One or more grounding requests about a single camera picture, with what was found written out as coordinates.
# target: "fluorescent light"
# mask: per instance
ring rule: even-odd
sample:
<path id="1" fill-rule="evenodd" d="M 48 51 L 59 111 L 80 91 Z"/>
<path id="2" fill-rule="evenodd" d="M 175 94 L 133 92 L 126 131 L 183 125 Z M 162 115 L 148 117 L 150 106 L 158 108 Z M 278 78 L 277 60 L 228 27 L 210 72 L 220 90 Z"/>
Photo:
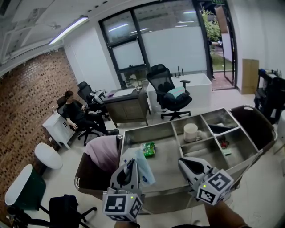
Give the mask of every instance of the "fluorescent light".
<path id="1" fill-rule="evenodd" d="M 184 13 L 196 13 L 196 11 L 186 11 Z"/>
<path id="2" fill-rule="evenodd" d="M 181 24 L 181 23 L 192 23 L 194 21 L 180 21 L 180 22 L 177 22 L 178 24 Z"/>
<path id="3" fill-rule="evenodd" d="M 143 28 L 143 29 L 141 29 L 140 31 L 144 31 L 144 30 L 147 30 L 148 28 Z M 131 33 L 136 33 L 137 31 L 133 31 L 133 32 L 130 32 L 129 34 L 131 34 Z"/>
<path id="4" fill-rule="evenodd" d="M 67 34 L 69 31 L 71 31 L 72 29 L 74 29 L 75 27 L 77 27 L 78 25 L 80 25 L 81 23 L 86 21 L 87 19 L 88 19 L 88 17 L 85 16 L 85 17 L 82 17 L 79 20 L 75 21 L 72 25 L 70 25 L 64 31 L 62 31 L 56 38 L 51 40 L 49 44 L 50 45 L 54 44 L 55 42 L 60 40 L 65 34 Z"/>
<path id="5" fill-rule="evenodd" d="M 121 27 L 125 27 L 125 26 L 127 26 L 127 25 L 129 25 L 129 24 L 123 24 L 123 25 L 120 25 L 120 26 L 118 26 L 118 27 L 116 27 L 116 28 L 112 28 L 111 30 L 109 30 L 109 32 L 112 32 L 112 31 L 114 31 L 114 30 L 116 30 L 116 29 L 119 29 L 119 28 L 121 28 Z"/>

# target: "window frame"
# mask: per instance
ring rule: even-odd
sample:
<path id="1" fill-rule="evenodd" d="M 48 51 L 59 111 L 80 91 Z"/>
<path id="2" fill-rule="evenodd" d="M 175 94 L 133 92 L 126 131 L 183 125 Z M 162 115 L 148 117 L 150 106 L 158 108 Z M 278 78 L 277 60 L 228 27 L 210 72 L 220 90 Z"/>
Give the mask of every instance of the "window frame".
<path id="1" fill-rule="evenodd" d="M 154 5 L 154 4 L 164 3 L 164 2 L 175 2 L 175 1 L 177 1 L 177 0 L 158 0 L 158 1 L 153 1 L 153 2 L 150 2 L 150 3 L 141 4 L 141 5 L 138 5 L 138 6 L 135 6 L 135 7 L 131 7 L 131 8 L 122 10 L 122 11 L 120 11 L 118 13 L 112 14 L 112 15 L 110 15 L 110 16 L 108 16 L 108 17 L 106 17 L 106 18 L 104 18 L 104 19 L 99 21 L 99 25 L 100 25 L 100 28 L 101 28 L 101 31 L 102 31 L 105 43 L 107 45 L 107 48 L 108 48 L 111 60 L 113 62 L 113 65 L 114 65 L 114 68 L 115 68 L 115 71 L 116 71 L 116 74 L 117 74 L 117 77 L 119 79 L 119 82 L 121 84 L 121 88 L 122 89 L 126 89 L 126 84 L 124 83 L 124 81 L 122 79 L 121 73 L 130 72 L 132 70 L 146 68 L 146 67 L 147 67 L 149 72 L 151 71 L 151 67 L 150 67 L 150 64 L 149 64 L 148 58 L 147 58 L 146 49 L 145 49 L 145 46 L 144 46 L 144 43 L 143 43 L 142 33 L 140 31 L 138 19 L 136 17 L 136 14 L 135 14 L 134 10 L 138 9 L 138 8 L 145 7 L 145 6 L 149 6 L 149 5 Z M 210 62 L 210 50 L 209 50 L 208 41 L 207 41 L 206 28 L 205 28 L 205 24 L 204 24 L 204 21 L 203 21 L 203 18 L 202 18 L 201 7 L 200 7 L 200 1 L 211 1 L 211 0 L 182 0 L 182 1 L 190 1 L 193 4 L 193 7 L 194 7 L 194 9 L 196 11 L 198 22 L 199 22 L 199 26 L 201 27 L 201 32 L 202 32 L 202 36 L 203 36 L 204 50 L 205 50 L 205 55 L 206 55 L 206 65 L 207 65 L 207 77 L 210 80 L 212 80 L 212 74 L 211 74 L 211 68 L 210 68 L 210 64 L 211 64 L 211 62 Z M 131 37 L 126 37 L 124 39 L 119 40 L 118 42 L 113 42 L 112 44 L 110 44 L 108 42 L 108 38 L 107 38 L 107 34 L 106 34 L 106 31 L 105 31 L 103 22 L 105 20 L 107 20 L 107 19 L 110 19 L 110 18 L 112 18 L 114 16 L 118 16 L 118 15 L 120 15 L 122 13 L 125 13 L 125 12 L 130 12 L 130 14 L 132 16 L 132 19 L 133 19 L 133 22 L 134 22 L 135 29 L 137 30 L 137 35 L 136 36 L 131 36 Z M 113 48 L 114 47 L 118 47 L 118 46 L 123 45 L 123 44 L 127 44 L 127 43 L 135 41 L 135 40 L 138 41 L 138 44 L 139 44 L 139 47 L 140 47 L 140 50 L 141 50 L 141 53 L 142 53 L 142 57 L 143 57 L 143 60 L 144 60 L 144 64 L 138 65 L 138 66 L 132 66 L 132 67 L 129 67 L 129 68 L 124 68 L 124 69 L 119 69 L 117 61 L 116 61 L 116 58 L 115 58 L 115 55 L 114 55 L 114 52 L 113 52 Z M 236 69 L 236 75 L 237 75 L 237 61 L 235 62 L 235 64 L 236 64 L 235 69 Z"/>

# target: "black shirt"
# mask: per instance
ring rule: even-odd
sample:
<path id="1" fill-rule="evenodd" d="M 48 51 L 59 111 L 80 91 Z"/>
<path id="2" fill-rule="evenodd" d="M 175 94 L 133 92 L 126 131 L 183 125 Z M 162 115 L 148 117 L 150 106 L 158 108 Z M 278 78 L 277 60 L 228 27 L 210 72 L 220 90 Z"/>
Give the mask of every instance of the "black shirt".
<path id="1" fill-rule="evenodd" d="M 72 122 L 77 122 L 78 120 L 85 117 L 85 112 L 82 111 L 82 106 L 79 101 L 73 100 L 71 104 L 65 104 L 65 107 L 63 108 L 63 114 L 64 117 L 70 118 Z"/>

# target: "black mesh office chair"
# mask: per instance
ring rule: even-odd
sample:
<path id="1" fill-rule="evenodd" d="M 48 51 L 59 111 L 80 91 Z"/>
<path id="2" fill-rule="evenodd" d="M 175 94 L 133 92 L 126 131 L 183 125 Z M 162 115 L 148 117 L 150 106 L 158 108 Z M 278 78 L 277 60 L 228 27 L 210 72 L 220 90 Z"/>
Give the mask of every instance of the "black mesh office chair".
<path id="1" fill-rule="evenodd" d="M 66 98 L 64 96 L 57 100 L 57 104 L 58 104 L 57 112 L 63 118 L 65 118 L 64 114 L 63 114 L 63 109 L 64 109 L 64 106 L 65 106 L 65 103 L 66 103 Z M 70 129 L 72 129 L 75 132 L 83 132 L 81 135 L 78 136 L 78 140 L 80 140 L 83 136 L 85 136 L 85 138 L 84 138 L 84 146 L 86 146 L 86 141 L 87 141 L 88 135 L 94 134 L 97 137 L 100 136 L 98 133 L 92 132 L 94 130 L 94 128 L 92 128 L 92 127 L 79 127 L 76 130 L 74 130 L 72 126 L 69 126 L 69 127 L 70 127 Z"/>
<path id="2" fill-rule="evenodd" d="M 88 85 L 87 82 L 83 81 L 78 84 L 78 88 L 79 91 L 77 94 L 88 104 L 90 111 L 101 111 L 99 114 L 105 116 L 109 121 L 111 121 L 109 115 L 107 114 L 108 110 L 106 109 L 105 105 L 99 104 L 98 102 L 92 102 L 92 99 L 89 96 L 89 94 L 92 92 L 90 85 Z"/>
<path id="3" fill-rule="evenodd" d="M 79 225 L 89 228 L 81 222 L 86 221 L 85 216 L 92 211 L 96 211 L 96 207 L 92 207 L 88 211 L 80 214 L 77 211 L 78 203 L 73 195 L 64 195 L 62 197 L 54 197 L 49 200 L 49 211 L 43 206 L 40 209 L 49 215 L 49 220 L 32 219 L 24 210 L 13 205 L 7 211 L 13 218 L 13 226 L 18 228 L 27 228 L 28 224 L 53 228 L 78 228 Z"/>
<path id="4" fill-rule="evenodd" d="M 164 69 L 164 68 L 166 68 L 165 65 L 157 64 L 157 65 L 154 65 L 154 66 L 151 67 L 151 71 L 153 72 L 153 71 L 156 71 L 156 70 L 159 70 L 159 69 Z"/>
<path id="5" fill-rule="evenodd" d="M 169 69 L 162 66 L 159 65 L 159 67 L 155 67 L 154 70 L 147 75 L 148 81 L 152 84 L 156 91 L 157 102 L 161 105 L 161 108 L 173 111 L 173 113 L 161 114 L 161 119 L 163 119 L 164 116 L 171 116 L 170 120 L 173 120 L 174 118 L 180 119 L 180 115 L 183 114 L 188 114 L 191 116 L 190 111 L 178 112 L 192 101 L 192 97 L 189 96 L 190 93 L 188 91 L 185 91 L 185 93 L 182 94 L 182 99 L 179 99 L 179 101 L 172 101 L 166 96 L 167 92 L 174 89 L 175 86 L 172 82 Z M 180 82 L 183 83 L 185 89 L 186 84 L 190 83 L 186 80 L 181 80 Z"/>

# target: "hand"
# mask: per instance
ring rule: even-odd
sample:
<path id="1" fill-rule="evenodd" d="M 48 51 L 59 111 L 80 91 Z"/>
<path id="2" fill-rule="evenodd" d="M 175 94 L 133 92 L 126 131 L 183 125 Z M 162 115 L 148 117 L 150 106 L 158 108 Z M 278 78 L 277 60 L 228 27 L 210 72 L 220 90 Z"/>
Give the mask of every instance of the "hand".
<path id="1" fill-rule="evenodd" d="M 78 126 L 75 123 L 72 123 L 71 126 L 73 127 L 74 130 L 78 129 Z"/>

